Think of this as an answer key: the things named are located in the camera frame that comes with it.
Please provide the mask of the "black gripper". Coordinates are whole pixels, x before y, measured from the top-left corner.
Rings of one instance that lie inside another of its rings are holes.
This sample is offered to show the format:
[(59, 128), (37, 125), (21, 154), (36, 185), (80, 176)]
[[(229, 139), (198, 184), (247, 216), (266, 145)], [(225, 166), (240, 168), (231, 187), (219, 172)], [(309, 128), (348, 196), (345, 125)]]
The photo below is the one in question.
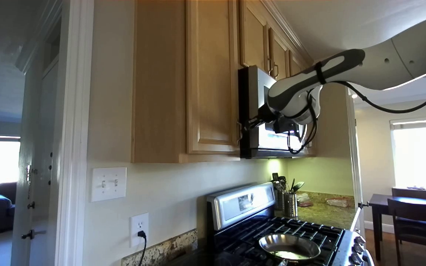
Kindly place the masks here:
[(297, 138), (303, 136), (303, 132), (300, 131), (297, 123), (277, 111), (272, 111), (268, 105), (262, 105), (254, 117), (243, 122), (241, 131), (250, 132), (260, 125), (269, 125), (275, 134), (291, 134)]

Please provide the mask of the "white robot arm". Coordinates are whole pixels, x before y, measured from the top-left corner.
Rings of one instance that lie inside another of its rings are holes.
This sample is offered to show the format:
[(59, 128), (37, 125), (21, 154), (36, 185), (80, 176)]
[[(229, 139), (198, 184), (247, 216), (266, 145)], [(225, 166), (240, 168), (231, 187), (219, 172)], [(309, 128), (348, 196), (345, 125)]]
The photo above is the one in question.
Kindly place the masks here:
[[(328, 83), (355, 85), (371, 91), (392, 91), (426, 77), (426, 21), (365, 48), (348, 49), (318, 61), (288, 79), (275, 82), (265, 94), (265, 104), (253, 119), (243, 125), (243, 132), (271, 122), (284, 123), (277, 134), (294, 125), (309, 125), (320, 116), (320, 94)], [(426, 107), (426, 101), (413, 113)]]

